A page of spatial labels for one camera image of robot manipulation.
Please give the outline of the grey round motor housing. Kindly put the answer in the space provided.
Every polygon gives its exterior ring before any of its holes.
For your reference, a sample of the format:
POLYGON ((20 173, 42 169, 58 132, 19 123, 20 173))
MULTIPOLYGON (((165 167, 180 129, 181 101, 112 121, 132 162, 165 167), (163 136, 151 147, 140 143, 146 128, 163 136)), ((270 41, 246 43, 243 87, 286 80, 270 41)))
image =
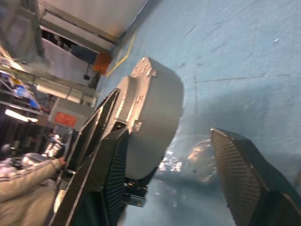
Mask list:
POLYGON ((128 115, 126 191, 123 203, 142 207, 147 186, 173 140, 183 113, 183 83, 171 69, 150 57, 131 72, 137 81, 128 115))

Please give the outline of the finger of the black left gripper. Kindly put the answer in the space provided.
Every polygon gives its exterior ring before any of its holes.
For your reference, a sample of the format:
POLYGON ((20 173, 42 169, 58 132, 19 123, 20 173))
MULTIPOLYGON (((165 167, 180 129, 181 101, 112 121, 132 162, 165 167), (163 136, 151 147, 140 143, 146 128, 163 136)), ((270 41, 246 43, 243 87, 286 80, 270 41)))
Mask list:
POLYGON ((65 176, 74 175, 86 165, 90 169, 96 169, 107 158, 102 157, 101 142, 118 96, 119 89, 114 89, 80 129, 67 153, 67 166, 63 170, 65 176))

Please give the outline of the orange box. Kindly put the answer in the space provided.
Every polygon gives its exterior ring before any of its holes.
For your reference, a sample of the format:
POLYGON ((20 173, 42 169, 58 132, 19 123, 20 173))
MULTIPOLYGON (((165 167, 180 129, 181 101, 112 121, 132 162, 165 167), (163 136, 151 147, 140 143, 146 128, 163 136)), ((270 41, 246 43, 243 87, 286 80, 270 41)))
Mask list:
POLYGON ((110 65, 112 57, 109 53, 99 53, 94 61, 93 70, 96 73, 106 74, 106 70, 110 65))

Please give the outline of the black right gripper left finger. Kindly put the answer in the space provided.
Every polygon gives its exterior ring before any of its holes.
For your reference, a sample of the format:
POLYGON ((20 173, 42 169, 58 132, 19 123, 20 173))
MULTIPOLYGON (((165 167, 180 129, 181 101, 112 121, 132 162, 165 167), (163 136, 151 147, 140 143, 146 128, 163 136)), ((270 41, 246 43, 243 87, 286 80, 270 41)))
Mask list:
POLYGON ((128 129, 103 138, 74 174, 48 226, 117 226, 125 194, 128 129))

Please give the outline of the white tube light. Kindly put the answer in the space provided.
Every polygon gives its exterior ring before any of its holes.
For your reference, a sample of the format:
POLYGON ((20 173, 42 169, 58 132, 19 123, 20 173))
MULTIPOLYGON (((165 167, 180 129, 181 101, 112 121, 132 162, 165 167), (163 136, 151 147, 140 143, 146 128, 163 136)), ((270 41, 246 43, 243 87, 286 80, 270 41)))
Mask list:
POLYGON ((15 119, 18 119, 18 120, 21 120, 21 121, 24 121, 24 122, 29 122, 29 121, 38 122, 38 119, 25 117, 25 116, 23 116, 21 114, 18 114, 16 112, 12 111, 12 110, 9 110, 9 109, 7 109, 5 111, 5 115, 10 116, 10 117, 15 118, 15 119))

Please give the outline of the beige jacket sleeve arm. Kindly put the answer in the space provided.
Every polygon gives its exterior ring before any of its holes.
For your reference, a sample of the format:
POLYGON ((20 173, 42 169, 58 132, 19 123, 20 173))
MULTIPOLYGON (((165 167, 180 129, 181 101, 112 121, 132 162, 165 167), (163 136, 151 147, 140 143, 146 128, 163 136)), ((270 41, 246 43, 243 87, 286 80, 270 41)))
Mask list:
POLYGON ((51 178, 62 168, 59 159, 21 170, 0 164, 0 226, 46 226, 56 194, 51 178))

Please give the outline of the grey box with red label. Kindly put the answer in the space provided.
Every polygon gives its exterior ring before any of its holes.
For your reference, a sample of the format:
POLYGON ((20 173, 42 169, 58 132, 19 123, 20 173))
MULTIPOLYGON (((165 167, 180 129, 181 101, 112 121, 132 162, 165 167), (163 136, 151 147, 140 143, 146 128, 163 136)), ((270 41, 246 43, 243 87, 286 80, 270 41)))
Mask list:
POLYGON ((79 130, 91 113, 89 106, 84 106, 63 98, 57 98, 48 120, 54 124, 79 130))

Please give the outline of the grey round housing lid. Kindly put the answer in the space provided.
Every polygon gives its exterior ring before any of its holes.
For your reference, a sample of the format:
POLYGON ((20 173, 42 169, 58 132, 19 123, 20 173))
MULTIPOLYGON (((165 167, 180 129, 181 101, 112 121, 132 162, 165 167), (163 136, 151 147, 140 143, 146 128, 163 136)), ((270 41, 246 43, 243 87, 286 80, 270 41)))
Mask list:
POLYGON ((117 86, 119 93, 110 117, 111 131, 122 128, 132 130, 143 111, 155 74, 156 70, 152 66, 151 59, 143 57, 130 75, 121 80, 117 86))

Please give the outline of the white panel with metal frame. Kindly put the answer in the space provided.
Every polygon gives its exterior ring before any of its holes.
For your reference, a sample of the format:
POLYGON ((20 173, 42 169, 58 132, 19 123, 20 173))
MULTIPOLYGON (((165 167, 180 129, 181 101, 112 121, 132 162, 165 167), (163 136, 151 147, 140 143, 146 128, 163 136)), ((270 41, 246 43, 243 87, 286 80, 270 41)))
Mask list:
POLYGON ((45 11, 41 25, 66 38, 74 35, 111 49, 148 0, 37 0, 45 11))

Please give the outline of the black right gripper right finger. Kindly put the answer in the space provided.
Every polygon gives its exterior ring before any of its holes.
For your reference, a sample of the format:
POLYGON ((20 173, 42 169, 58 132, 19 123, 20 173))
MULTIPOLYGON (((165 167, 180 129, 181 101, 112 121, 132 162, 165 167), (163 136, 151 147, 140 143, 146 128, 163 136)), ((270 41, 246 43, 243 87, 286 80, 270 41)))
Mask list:
POLYGON ((212 128, 211 143, 236 226, 301 226, 301 196, 250 139, 212 128))

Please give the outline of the metal shelf rack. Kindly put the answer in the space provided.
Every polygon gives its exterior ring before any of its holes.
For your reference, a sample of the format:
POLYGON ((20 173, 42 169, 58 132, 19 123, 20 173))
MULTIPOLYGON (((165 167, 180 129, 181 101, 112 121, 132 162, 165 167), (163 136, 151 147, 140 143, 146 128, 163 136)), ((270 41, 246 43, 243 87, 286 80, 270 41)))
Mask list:
POLYGON ((84 76, 89 66, 66 51, 62 56, 55 55, 54 62, 37 57, 36 62, 23 64, 12 59, 0 45, 0 87, 5 86, 13 96, 17 94, 15 86, 23 86, 24 97, 37 102, 35 114, 42 114, 37 91, 66 99, 76 105, 95 107, 98 97, 94 89, 89 88, 84 76))

